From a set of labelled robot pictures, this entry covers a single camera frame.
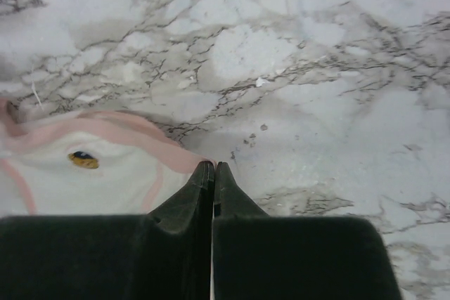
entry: white marble countertop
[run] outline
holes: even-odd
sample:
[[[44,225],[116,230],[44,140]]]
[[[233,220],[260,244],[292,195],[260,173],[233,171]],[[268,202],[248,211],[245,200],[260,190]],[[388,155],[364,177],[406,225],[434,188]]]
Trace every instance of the white marble countertop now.
[[[449,88],[450,0],[0,0],[24,120],[134,110],[271,214],[370,219],[405,300],[450,297]]]

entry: marble pattern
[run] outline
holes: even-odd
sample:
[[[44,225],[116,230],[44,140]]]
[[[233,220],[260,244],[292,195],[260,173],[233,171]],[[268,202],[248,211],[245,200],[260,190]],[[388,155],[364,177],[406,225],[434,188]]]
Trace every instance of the marble pattern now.
[[[449,11],[449,0],[0,0],[0,92],[23,120],[145,115],[229,162],[270,214],[372,221],[404,298],[447,299]]]

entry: cloth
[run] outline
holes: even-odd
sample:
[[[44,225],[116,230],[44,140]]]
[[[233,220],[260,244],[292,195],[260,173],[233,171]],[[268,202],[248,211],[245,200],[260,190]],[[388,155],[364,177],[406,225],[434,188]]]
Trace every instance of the cloth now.
[[[148,213],[205,160],[125,112],[16,124],[8,107],[0,99],[0,216]]]

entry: fabric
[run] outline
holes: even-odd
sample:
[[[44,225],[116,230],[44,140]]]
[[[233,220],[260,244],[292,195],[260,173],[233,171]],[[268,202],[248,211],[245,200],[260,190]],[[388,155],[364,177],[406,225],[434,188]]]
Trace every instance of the fabric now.
[[[0,137],[0,216],[148,213],[205,160],[124,112],[16,124],[0,99]]]

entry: marble surface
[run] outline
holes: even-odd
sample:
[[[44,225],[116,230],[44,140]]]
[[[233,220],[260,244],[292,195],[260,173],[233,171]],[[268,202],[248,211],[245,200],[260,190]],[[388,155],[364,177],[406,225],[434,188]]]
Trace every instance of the marble surface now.
[[[0,94],[23,120],[140,112],[229,162],[271,214],[371,220],[405,300],[444,300],[449,11],[450,0],[0,0]]]

